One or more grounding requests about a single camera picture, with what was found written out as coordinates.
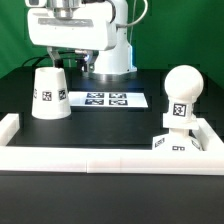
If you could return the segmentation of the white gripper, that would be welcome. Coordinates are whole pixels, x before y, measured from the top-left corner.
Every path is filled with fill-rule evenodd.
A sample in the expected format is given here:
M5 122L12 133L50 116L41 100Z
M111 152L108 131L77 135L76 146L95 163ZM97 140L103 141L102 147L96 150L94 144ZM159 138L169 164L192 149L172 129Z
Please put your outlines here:
M62 67L62 59L55 47L87 49L83 71L93 72L98 57L95 50L109 50L117 44L110 4L85 4L73 12L71 19L55 18L50 9L31 8L28 30L33 44L48 46L47 52L56 68Z

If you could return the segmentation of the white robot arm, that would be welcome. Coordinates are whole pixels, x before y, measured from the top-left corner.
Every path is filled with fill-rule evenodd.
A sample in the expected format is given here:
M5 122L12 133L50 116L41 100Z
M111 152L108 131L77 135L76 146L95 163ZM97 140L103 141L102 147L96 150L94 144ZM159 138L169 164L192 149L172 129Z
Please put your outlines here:
M33 44L45 46L55 67L61 48L74 51L87 78L120 81L136 75L127 40L126 0L25 0Z

